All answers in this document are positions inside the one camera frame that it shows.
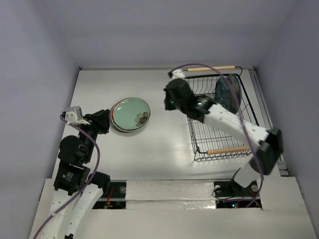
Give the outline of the red and blue floral plate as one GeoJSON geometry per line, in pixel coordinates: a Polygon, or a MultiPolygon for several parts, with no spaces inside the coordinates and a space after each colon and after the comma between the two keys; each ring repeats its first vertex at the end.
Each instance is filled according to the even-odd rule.
{"type": "Polygon", "coordinates": [[[115,109],[115,105],[112,106],[112,108],[110,109],[110,124],[112,125],[112,127],[114,128],[114,130],[117,130],[118,132],[122,132],[122,133],[129,133],[129,131],[127,130],[123,130],[121,128],[117,128],[115,122],[114,122],[114,117],[113,117],[113,111],[115,109]]]}

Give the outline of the light green flower plate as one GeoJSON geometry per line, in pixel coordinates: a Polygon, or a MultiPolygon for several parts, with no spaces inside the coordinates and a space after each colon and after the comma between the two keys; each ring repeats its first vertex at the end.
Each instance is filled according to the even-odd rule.
{"type": "Polygon", "coordinates": [[[144,127],[149,121],[151,110],[146,101],[141,98],[129,97],[115,104],[113,111],[117,128],[134,132],[144,127]]]}

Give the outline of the dark teal blossom plate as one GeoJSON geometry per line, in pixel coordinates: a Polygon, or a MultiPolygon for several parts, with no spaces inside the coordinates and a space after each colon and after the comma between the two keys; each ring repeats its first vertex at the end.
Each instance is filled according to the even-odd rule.
{"type": "Polygon", "coordinates": [[[230,110],[231,96],[226,81],[219,77],[215,85],[215,100],[225,109],[230,110]]]}

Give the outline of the white blue floral plate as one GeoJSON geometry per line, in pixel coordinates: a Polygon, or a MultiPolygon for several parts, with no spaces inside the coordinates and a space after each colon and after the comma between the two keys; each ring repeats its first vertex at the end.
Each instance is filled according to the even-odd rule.
{"type": "MultiPolygon", "coordinates": [[[[239,78],[235,74],[230,74],[227,76],[227,80],[229,84],[233,87],[237,101],[239,105],[241,105],[241,100],[242,100],[242,92],[241,92],[241,86],[240,86],[240,81],[239,78]]],[[[228,89],[228,93],[226,94],[226,106],[227,109],[232,112],[233,114],[237,114],[239,107],[236,104],[236,100],[233,97],[231,91],[228,89]]]]}

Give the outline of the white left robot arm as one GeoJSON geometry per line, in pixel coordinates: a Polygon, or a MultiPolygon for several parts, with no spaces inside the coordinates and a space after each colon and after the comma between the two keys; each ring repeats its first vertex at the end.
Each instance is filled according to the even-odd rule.
{"type": "Polygon", "coordinates": [[[75,239],[98,199],[109,195],[111,180],[97,170],[101,152],[96,143],[98,135],[109,132],[109,115],[109,110],[83,115],[80,106],[67,108],[60,115],[79,133],[60,142],[49,216],[35,239],[75,239]]]}

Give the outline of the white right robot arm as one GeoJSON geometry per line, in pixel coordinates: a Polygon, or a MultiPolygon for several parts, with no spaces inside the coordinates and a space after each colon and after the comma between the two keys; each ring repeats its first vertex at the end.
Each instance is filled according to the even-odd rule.
{"type": "Polygon", "coordinates": [[[215,127],[249,147],[253,157],[239,168],[225,187],[234,195],[243,194],[257,179],[270,175],[283,153],[282,131],[266,129],[236,116],[214,99],[195,96],[184,79],[173,79],[165,89],[165,110],[179,110],[188,118],[215,127]]]}

